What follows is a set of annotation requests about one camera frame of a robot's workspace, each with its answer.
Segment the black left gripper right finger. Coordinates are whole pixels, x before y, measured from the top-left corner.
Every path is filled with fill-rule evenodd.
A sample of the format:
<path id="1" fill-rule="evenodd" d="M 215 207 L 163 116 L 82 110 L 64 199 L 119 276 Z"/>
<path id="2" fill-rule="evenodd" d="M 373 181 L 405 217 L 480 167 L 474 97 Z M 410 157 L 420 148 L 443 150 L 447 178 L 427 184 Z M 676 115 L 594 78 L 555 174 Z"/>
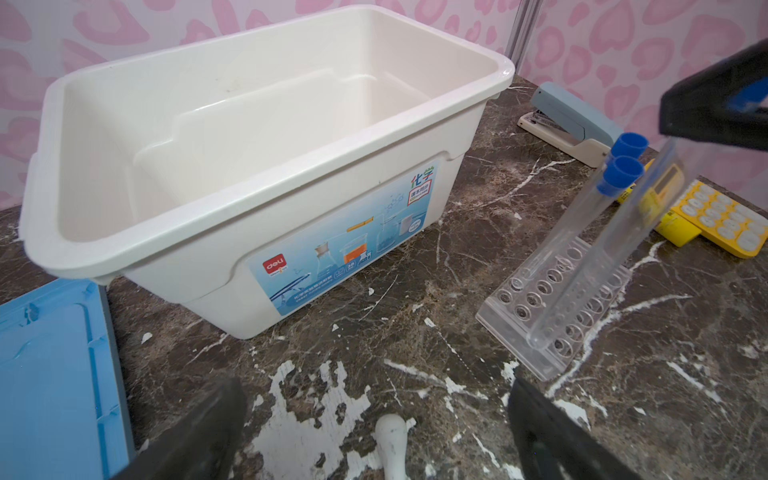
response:
<path id="1" fill-rule="evenodd" d="M 637 479 L 534 385 L 514 381 L 507 415 L 526 479 Z"/>

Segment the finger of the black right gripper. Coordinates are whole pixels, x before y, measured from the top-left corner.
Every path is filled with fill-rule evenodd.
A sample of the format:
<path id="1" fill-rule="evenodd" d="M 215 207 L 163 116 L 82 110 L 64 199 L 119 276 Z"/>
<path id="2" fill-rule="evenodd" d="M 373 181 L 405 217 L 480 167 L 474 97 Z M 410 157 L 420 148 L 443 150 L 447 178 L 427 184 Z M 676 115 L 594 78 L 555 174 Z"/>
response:
<path id="1" fill-rule="evenodd" d="M 697 142 L 767 149 L 767 41 L 691 75 L 661 97 L 659 132 Z"/>

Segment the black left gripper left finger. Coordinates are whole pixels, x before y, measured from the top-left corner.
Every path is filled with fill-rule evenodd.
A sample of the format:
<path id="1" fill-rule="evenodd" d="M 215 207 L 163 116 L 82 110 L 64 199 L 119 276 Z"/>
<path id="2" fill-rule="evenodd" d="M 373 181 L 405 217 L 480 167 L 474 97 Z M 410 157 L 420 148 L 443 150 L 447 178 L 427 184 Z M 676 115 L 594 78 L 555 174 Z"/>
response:
<path id="1" fill-rule="evenodd" d="M 245 424 L 247 398 L 239 379 L 222 378 L 207 396 L 117 479 L 226 479 Z"/>

